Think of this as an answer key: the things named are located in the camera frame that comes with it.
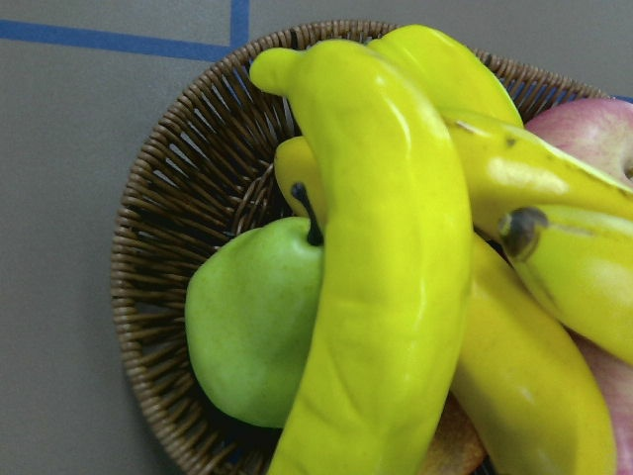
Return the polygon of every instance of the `blue tape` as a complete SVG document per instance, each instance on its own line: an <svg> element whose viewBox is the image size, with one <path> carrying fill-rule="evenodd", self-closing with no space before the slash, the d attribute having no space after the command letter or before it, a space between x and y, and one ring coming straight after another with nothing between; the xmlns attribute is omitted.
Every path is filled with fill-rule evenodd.
<svg viewBox="0 0 633 475"><path fill-rule="evenodd" d="M0 19L0 39L216 61L248 41L249 1L231 0L228 46Z"/></svg>

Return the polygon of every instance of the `yellow banana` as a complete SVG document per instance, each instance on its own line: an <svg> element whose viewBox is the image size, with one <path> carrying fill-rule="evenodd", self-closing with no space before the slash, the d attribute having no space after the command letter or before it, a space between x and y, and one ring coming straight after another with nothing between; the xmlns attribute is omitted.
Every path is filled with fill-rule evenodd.
<svg viewBox="0 0 633 475"><path fill-rule="evenodd" d="M470 288L459 157L428 98L357 43L270 48L250 77L288 98L327 204L311 349L269 473L414 474Z"/></svg>
<svg viewBox="0 0 633 475"><path fill-rule="evenodd" d="M441 111L462 158L476 228L534 203L567 204L633 219L633 189L522 128L472 111Z"/></svg>
<svg viewBox="0 0 633 475"><path fill-rule="evenodd" d="M275 179L286 203L297 216L308 217L306 207L293 196L295 183L302 181L309 193L310 203L315 210L316 221L323 229L325 224L325 193L315 156L303 136L293 137L277 146L273 164Z"/></svg>
<svg viewBox="0 0 633 475"><path fill-rule="evenodd" d="M633 222L543 205L508 214L499 233L536 300L567 327L633 365Z"/></svg>
<svg viewBox="0 0 633 475"><path fill-rule="evenodd" d="M407 25L368 43L395 64L438 108L478 111L523 126L498 78L465 45L424 25Z"/></svg>
<svg viewBox="0 0 633 475"><path fill-rule="evenodd" d="M322 193L304 140L301 166L283 160L290 184ZM473 289L451 390L501 474L611 475L615 441L608 409L564 328L530 296L480 237L473 243Z"/></svg>

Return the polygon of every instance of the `wicker basket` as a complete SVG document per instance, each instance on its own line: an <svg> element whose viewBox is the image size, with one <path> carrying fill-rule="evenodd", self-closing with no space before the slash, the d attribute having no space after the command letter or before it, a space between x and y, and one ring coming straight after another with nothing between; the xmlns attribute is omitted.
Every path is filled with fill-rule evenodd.
<svg viewBox="0 0 633 475"><path fill-rule="evenodd" d="M248 80L271 47L356 42L396 25L332 21L253 41L211 65L158 121L132 165L112 248L111 289L122 359L151 429L188 474L262 474L279 432L249 427L210 405L189 364L189 278L239 233L290 214L273 174L276 145L297 134L287 103ZM474 50L524 120L555 104L606 96L539 68Z"/></svg>

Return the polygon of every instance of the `fake fruit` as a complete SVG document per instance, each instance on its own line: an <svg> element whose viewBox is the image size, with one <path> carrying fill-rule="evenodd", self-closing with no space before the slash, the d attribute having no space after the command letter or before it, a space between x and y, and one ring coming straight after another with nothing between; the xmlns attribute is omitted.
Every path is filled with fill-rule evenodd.
<svg viewBox="0 0 633 475"><path fill-rule="evenodd" d="M398 67L438 109L467 109L523 126L497 77L469 48L445 33L407 25L369 42L368 48Z"/></svg>
<svg viewBox="0 0 633 475"><path fill-rule="evenodd" d="M525 128L633 186L633 104L619 99L580 99L540 113Z"/></svg>
<svg viewBox="0 0 633 475"><path fill-rule="evenodd" d="M269 474L415 474L470 287L459 158L424 94L357 43L267 49L250 77L288 98L327 206L313 342Z"/></svg>
<svg viewBox="0 0 633 475"><path fill-rule="evenodd" d="M281 142L275 150L275 179L279 189L297 216L308 216L304 203L293 196L292 188L301 181L306 186L311 206L316 214L316 221L323 228L325 224L325 195L322 192L321 179L317 163L306 139L293 137Z"/></svg>
<svg viewBox="0 0 633 475"><path fill-rule="evenodd" d="M611 419L586 362L480 237L467 322L451 390L497 472L613 474Z"/></svg>
<svg viewBox="0 0 633 475"><path fill-rule="evenodd" d="M310 348L322 246L310 220L274 221L229 241L193 275L185 327L203 390L223 412L281 427Z"/></svg>
<svg viewBox="0 0 633 475"><path fill-rule="evenodd" d="M633 365L633 222L569 206L515 210L503 250L552 315Z"/></svg>
<svg viewBox="0 0 633 475"><path fill-rule="evenodd" d="M498 240L514 209L565 204L633 219L633 189L534 134L471 111L442 110L464 164L473 222Z"/></svg>
<svg viewBox="0 0 633 475"><path fill-rule="evenodd" d="M574 340L595 375L611 413L618 475L633 474L633 366L578 334Z"/></svg>

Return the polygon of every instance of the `pink apple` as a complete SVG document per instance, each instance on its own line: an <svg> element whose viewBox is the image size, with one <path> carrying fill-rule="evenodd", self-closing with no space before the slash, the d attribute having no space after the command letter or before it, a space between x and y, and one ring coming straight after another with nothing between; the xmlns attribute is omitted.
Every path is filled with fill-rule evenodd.
<svg viewBox="0 0 633 475"><path fill-rule="evenodd" d="M633 104L590 98L548 109L525 128L633 187Z"/></svg>
<svg viewBox="0 0 633 475"><path fill-rule="evenodd" d="M572 334L604 395L617 443L617 475L633 475L633 366Z"/></svg>

